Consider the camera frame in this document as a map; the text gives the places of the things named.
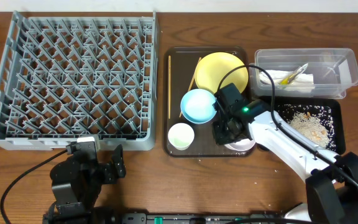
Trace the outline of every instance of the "wooden chopstick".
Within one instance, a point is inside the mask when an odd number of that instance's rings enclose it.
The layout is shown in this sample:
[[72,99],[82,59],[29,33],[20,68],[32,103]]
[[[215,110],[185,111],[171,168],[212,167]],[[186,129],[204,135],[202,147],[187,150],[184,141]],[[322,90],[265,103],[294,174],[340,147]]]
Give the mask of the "wooden chopstick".
[[168,56],[168,119],[171,119],[171,55]]
[[196,75],[196,69],[194,69],[193,77],[191,78],[190,86],[189,86],[189,89],[187,90],[187,92],[189,92],[191,90],[191,87],[193,86],[195,75]]

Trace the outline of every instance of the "yellow plate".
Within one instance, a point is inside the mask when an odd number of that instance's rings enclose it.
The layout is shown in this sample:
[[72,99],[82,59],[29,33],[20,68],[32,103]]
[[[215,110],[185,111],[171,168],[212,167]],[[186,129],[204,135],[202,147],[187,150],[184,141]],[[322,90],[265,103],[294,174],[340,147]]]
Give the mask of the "yellow plate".
[[[236,56],[217,52],[205,56],[197,64],[195,72],[195,81],[198,88],[216,93],[219,82],[223,76],[229,73],[233,68],[244,65]],[[248,71],[246,68],[240,68],[231,73],[222,83],[222,87],[234,83],[237,89],[242,93],[248,83]]]

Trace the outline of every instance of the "clear plastic container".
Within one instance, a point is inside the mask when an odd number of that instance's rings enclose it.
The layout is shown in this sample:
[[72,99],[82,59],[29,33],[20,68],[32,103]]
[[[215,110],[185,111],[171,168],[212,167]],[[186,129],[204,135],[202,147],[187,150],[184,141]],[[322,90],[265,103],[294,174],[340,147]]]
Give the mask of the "clear plastic container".
[[[255,64],[265,70],[294,71],[309,63],[305,74],[314,83],[275,85],[276,96],[341,99],[346,90],[358,85],[358,67],[351,49],[265,49],[255,53]],[[251,90],[256,96],[270,96],[271,84],[262,83],[259,70],[250,69]]]

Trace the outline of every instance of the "white wall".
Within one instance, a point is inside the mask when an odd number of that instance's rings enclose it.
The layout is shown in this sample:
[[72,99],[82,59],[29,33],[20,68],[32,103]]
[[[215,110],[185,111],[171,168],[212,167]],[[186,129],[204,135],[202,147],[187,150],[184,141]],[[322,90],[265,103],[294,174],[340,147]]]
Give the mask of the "white wall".
[[358,12],[358,0],[0,0],[0,11]]

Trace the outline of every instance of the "dish rack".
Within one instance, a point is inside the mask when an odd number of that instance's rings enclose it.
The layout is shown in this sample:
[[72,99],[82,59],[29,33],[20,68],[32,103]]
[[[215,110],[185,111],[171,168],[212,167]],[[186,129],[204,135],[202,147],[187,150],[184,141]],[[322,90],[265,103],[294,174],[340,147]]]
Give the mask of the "dish rack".
[[103,149],[155,144],[153,17],[13,13],[0,64],[0,146],[51,150],[97,134]]

